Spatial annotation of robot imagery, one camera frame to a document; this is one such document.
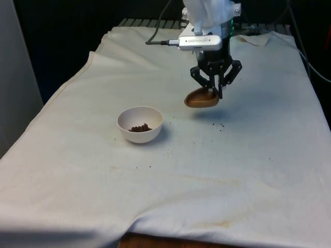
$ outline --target dark background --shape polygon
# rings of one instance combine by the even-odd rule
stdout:
[[[86,63],[102,36],[123,18],[157,19],[168,0],[14,0],[43,101]],[[270,23],[286,0],[241,0],[252,23]],[[179,20],[182,0],[173,0],[163,19]],[[331,25],[331,1],[292,0],[292,8],[309,61],[331,78],[331,44],[325,50]],[[235,22],[247,22],[243,16]],[[278,23],[290,24],[286,14]],[[331,126],[331,84],[312,73],[312,84]]]

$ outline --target white cloth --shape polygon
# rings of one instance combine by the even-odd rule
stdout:
[[[331,135],[298,52],[232,39],[243,69],[218,106],[197,110],[183,103],[199,87],[195,56],[146,46],[153,31],[106,34],[0,161],[0,246],[101,247],[132,231],[330,247]],[[116,125],[136,105],[164,115],[149,144]]]

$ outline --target white bowl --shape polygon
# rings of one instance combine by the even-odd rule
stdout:
[[[152,130],[141,133],[130,132],[132,127],[147,124]],[[122,135],[134,143],[147,143],[156,138],[160,133],[163,116],[160,111],[152,107],[133,107],[121,113],[117,119],[117,125]]]

